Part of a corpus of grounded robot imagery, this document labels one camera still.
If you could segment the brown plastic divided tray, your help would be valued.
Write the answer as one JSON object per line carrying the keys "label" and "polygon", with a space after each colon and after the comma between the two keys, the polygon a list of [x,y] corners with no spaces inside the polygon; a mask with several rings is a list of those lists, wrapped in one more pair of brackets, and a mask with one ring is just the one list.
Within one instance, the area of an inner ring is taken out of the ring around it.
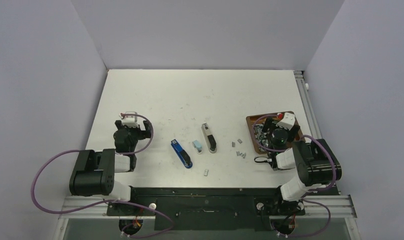
{"label": "brown plastic divided tray", "polygon": [[292,111],[246,117],[249,134],[258,154],[278,154],[302,139],[302,130]]}

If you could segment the blue stapler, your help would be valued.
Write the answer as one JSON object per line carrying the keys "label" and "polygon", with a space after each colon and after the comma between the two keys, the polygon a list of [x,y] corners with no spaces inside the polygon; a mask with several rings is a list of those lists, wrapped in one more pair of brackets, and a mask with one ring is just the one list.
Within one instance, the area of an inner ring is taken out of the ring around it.
{"label": "blue stapler", "polygon": [[189,154],[183,149],[180,143],[176,139],[173,139],[170,145],[173,148],[174,152],[177,154],[178,158],[180,159],[184,167],[187,169],[192,168],[193,162]]}

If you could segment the silver black stapler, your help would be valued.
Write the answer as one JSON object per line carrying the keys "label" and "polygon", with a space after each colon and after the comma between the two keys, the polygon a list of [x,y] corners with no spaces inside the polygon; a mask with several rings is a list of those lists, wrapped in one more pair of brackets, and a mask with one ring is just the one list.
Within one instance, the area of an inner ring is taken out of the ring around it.
{"label": "silver black stapler", "polygon": [[217,142],[212,134],[212,131],[207,123],[201,125],[201,130],[207,144],[207,148],[210,153],[214,154],[217,152]]}

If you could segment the light blue staple box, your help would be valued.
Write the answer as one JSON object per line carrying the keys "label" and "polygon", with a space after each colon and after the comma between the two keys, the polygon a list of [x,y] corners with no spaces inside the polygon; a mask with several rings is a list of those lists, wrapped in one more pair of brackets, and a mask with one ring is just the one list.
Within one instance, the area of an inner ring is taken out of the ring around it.
{"label": "light blue staple box", "polygon": [[201,144],[198,140],[194,140],[194,141],[192,142],[192,145],[193,145],[195,151],[196,151],[198,154],[202,154],[202,153],[203,153],[202,144]]}

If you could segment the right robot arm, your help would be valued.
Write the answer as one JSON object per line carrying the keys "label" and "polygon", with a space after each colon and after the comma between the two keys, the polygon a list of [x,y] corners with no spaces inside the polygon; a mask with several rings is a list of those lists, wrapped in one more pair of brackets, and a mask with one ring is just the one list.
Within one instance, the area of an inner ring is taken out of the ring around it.
{"label": "right robot arm", "polygon": [[262,133],[266,134],[268,163],[275,171],[296,170],[295,175],[279,186],[279,196],[272,207],[287,213],[294,201],[308,193],[330,189],[342,176],[340,164],[324,139],[300,134],[292,113],[265,116]]}

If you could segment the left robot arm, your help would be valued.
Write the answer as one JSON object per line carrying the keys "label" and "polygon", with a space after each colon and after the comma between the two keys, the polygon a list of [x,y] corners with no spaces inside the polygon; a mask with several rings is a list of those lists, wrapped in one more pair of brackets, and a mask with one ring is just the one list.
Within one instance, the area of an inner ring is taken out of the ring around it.
{"label": "left robot arm", "polygon": [[115,174],[135,170],[137,143],[153,137],[152,123],[144,120],[143,125],[141,129],[137,122],[116,120],[114,148],[80,150],[69,180],[71,195],[120,201],[121,211],[126,215],[135,214],[139,201],[132,197],[133,188],[116,181]]}

